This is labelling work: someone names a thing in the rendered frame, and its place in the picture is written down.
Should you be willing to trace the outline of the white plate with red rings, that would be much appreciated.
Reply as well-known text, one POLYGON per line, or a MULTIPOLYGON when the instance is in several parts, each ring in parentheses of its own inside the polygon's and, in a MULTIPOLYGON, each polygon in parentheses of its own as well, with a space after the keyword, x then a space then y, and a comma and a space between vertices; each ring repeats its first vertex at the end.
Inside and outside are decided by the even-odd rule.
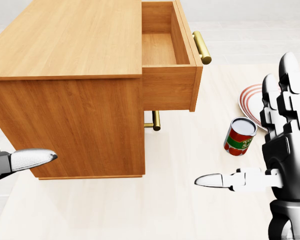
MULTIPOLYGON (((278 93, 270 95, 270 102, 274 105, 275 108, 270 103, 270 109, 275 112, 278 111, 277 97, 281 93, 281 88, 278 84, 276 84, 278 88, 278 93)), ((252 120, 258 127, 267 131, 267 128, 262 127, 260 112, 264 108, 264 103, 262 101, 263 93, 262 93, 262 83, 257 83, 246 87, 238 96, 238 104, 242 112, 245 114, 247 118, 252 120)), ((283 120, 283 125, 285 124, 285 118, 277 112, 278 119, 283 120)), ((283 133, 283 125, 278 127, 279 133, 283 133)))

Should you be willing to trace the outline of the red tomato sauce tin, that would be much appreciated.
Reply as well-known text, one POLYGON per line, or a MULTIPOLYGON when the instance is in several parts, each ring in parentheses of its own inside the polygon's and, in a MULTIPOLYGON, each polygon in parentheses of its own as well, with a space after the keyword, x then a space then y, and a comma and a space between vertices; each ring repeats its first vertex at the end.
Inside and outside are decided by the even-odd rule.
POLYGON ((247 117, 236 117, 231 123, 224 140, 224 149, 233 156, 244 155, 258 130, 257 125, 247 117))

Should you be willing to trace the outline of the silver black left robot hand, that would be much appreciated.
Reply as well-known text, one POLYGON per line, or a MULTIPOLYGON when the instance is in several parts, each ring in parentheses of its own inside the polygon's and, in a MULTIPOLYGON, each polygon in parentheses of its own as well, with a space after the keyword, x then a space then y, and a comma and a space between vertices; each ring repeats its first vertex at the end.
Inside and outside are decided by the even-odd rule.
POLYGON ((50 149, 27 148, 13 153, 0 150, 0 180, 22 170, 41 166, 57 159, 50 149))

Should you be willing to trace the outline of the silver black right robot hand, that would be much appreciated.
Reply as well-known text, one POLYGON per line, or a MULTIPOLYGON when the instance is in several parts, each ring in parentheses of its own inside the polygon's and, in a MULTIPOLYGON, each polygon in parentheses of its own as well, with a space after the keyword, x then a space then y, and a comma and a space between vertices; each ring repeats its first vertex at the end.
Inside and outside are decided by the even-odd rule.
POLYGON ((232 191, 271 187, 278 200, 300 202, 300 66, 292 52, 279 62, 279 82, 268 74, 262 82, 261 125, 267 129, 262 145, 266 171, 239 168, 233 174, 198 177, 194 184, 232 191))

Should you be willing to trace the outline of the wooden cabinet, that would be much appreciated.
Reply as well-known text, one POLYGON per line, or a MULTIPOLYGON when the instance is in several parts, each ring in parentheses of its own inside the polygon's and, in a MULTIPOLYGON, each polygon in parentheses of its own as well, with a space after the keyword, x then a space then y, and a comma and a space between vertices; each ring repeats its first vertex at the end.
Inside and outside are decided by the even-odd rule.
POLYGON ((0 34, 0 129, 41 180, 145 174, 141 0, 32 0, 0 34))

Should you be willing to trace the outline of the open wooden drawer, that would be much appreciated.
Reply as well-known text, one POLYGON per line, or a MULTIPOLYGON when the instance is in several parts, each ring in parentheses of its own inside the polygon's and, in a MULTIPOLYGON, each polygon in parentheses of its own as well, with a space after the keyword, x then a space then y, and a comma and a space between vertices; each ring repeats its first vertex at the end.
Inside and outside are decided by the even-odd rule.
POLYGON ((144 110, 193 112, 202 72, 180 0, 142 2, 144 110))

